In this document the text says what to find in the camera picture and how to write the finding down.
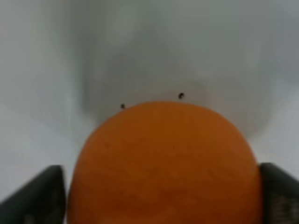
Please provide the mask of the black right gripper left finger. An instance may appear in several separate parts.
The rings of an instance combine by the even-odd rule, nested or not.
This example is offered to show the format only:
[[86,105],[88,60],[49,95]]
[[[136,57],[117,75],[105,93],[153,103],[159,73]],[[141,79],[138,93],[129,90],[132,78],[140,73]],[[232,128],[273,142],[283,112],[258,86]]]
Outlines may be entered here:
[[0,203],[2,224],[62,224],[66,211],[63,168],[47,167]]

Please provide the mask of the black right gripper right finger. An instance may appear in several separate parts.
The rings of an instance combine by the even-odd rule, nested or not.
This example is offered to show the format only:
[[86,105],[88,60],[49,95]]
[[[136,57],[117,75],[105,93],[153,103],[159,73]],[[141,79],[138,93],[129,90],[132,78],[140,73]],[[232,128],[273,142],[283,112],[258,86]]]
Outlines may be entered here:
[[273,163],[261,163],[263,223],[299,222],[299,181]]

